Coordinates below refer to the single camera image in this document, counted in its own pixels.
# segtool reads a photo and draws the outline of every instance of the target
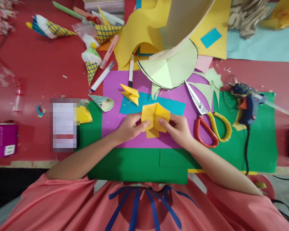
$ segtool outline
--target orange scissors handle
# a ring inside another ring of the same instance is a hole
[[[213,144],[211,145],[207,145],[205,144],[200,136],[199,136],[199,127],[200,124],[204,127],[204,129],[209,133],[209,135],[211,136],[211,138],[213,139]],[[196,120],[196,125],[195,125],[195,137],[196,139],[204,146],[206,146],[207,148],[216,148],[218,146],[218,138],[215,135],[215,133],[212,131],[212,129],[209,127],[209,125],[206,124],[206,122],[203,120],[202,115],[198,116],[197,120]]]

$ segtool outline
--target yellow cone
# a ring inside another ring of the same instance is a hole
[[[88,72],[88,83],[91,85],[92,79],[99,67],[97,63],[86,62],[87,72]]]
[[[47,21],[48,29],[56,36],[70,36],[70,35],[76,35],[74,32],[65,29],[64,27],[61,27],[51,21]]]
[[[95,25],[97,32],[97,41],[103,44],[107,39],[117,34],[123,27]]]

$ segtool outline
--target yellow scissors handle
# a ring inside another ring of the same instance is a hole
[[[210,118],[210,121],[211,121],[211,124],[212,124],[212,130],[213,132],[215,133],[215,135],[217,136],[218,138],[218,141],[219,142],[226,142],[230,139],[231,137],[231,133],[232,133],[232,129],[231,129],[231,124],[230,122],[226,119],[226,117],[222,116],[221,114],[217,113],[217,112],[208,112],[207,115],[209,116]],[[217,130],[217,127],[216,127],[216,122],[215,122],[215,119],[214,119],[214,116],[216,116],[217,118],[220,118],[225,126],[226,126],[226,134],[224,136],[224,138],[221,139],[221,137],[219,136],[218,134],[218,130]]]

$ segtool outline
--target cable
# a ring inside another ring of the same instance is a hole
[[[247,125],[247,137],[246,137],[246,142],[245,142],[245,149],[244,149],[244,158],[245,158],[245,164],[246,164],[246,173],[245,175],[248,175],[250,168],[248,166],[248,159],[247,159],[247,148],[248,148],[248,141],[250,140],[250,126]]]
[[[275,178],[278,178],[278,179],[281,179],[281,180],[289,180],[287,178],[280,178],[280,177],[277,177],[277,176],[274,176]]]

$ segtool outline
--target purple container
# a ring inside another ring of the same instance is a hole
[[[18,125],[0,124],[0,158],[17,153],[17,137]]]

